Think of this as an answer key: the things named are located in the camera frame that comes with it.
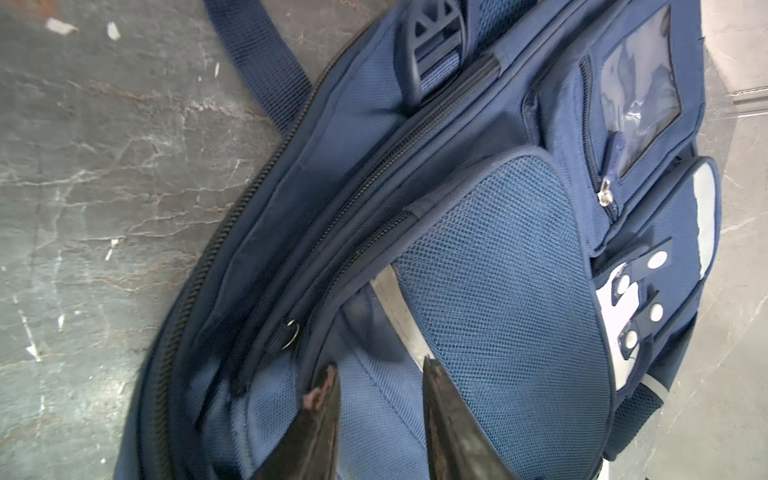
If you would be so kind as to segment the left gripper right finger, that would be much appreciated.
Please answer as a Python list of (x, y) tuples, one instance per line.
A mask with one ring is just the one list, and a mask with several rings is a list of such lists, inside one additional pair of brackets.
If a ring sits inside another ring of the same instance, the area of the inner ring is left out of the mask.
[(423, 363), (423, 416), (432, 479), (514, 479), (443, 365)]

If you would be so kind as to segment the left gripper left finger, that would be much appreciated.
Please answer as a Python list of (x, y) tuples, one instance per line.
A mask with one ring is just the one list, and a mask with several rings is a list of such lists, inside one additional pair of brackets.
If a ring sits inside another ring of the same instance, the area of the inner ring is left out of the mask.
[(301, 409), (252, 479), (336, 479), (340, 427), (341, 385), (331, 363), (302, 397)]

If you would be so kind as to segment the navy blue student backpack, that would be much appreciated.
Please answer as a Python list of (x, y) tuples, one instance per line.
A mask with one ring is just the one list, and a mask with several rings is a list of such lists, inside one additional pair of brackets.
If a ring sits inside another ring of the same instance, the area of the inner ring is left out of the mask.
[(311, 83), (209, 18), (283, 143), (149, 350), (118, 479), (252, 479), (328, 364), (336, 479), (432, 479), (438, 360), (514, 479), (603, 479), (665, 402), (717, 252), (696, 1), (401, 1)]

